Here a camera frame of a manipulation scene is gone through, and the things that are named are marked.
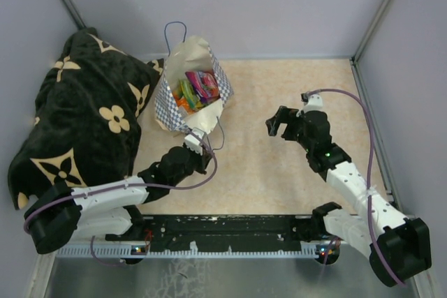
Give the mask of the blue checkered paper bag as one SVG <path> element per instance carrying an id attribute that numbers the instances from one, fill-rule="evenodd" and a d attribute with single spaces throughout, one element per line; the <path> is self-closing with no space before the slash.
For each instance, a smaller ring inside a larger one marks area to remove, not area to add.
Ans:
<path id="1" fill-rule="evenodd" d="M 209 43 L 200 36 L 188 37 L 185 23 L 167 23 L 165 41 L 173 24 L 182 25 L 184 33 L 180 43 L 168 48 L 155 97 L 156 120 L 167 131 L 200 130 L 208 135 L 234 91 Z"/>

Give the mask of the purple snack packet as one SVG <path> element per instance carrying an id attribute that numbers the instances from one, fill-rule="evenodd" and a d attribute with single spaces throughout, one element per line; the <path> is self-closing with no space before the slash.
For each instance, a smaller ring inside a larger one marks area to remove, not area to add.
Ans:
<path id="1" fill-rule="evenodd" d="M 219 88 L 214 75 L 203 71 L 187 71 L 186 78 L 191 83 L 193 90 L 202 101 L 209 101 L 219 97 Z"/>

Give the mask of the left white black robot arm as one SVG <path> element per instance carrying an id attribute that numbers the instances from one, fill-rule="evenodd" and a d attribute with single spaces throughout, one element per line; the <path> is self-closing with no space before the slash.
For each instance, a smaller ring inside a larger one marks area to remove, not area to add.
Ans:
<path id="1" fill-rule="evenodd" d="M 214 152 L 204 144 L 198 151 L 173 147 L 146 170 L 98 186 L 72 188 L 59 182 L 47 190 L 24 215 L 24 231 L 36 251 L 52 253 L 69 243 L 101 235 L 141 238 L 145 222 L 139 204 L 158 200 L 194 173 L 206 174 Z"/>

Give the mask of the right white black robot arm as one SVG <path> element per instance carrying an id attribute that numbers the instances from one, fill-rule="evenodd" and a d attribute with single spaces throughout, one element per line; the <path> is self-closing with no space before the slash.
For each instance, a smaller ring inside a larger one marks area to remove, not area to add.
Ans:
<path id="1" fill-rule="evenodd" d="M 299 143 L 310 168 L 355 209 L 353 217 L 335 203 L 316 208 L 312 231 L 320 239 L 341 238 L 363 254 L 386 286 L 393 287 L 432 266 L 430 230 L 420 218 L 409 218 L 394 208 L 359 173 L 351 157 L 332 140 L 326 113 L 279 107 L 265 122 L 275 136 Z"/>

